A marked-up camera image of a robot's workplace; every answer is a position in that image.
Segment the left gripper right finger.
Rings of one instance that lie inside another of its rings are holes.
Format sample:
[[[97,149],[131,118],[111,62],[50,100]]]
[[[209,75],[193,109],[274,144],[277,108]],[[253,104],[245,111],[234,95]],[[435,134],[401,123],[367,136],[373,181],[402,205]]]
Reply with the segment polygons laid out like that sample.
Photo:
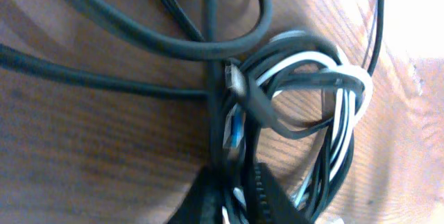
[[[247,219],[256,224],[310,224],[289,200],[265,163],[250,165],[244,176]]]

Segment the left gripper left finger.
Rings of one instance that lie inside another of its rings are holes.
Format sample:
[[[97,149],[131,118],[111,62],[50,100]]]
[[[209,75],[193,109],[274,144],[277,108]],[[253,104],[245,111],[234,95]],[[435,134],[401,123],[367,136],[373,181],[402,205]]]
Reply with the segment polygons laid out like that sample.
[[[204,166],[168,224],[222,224],[222,189],[215,170]]]

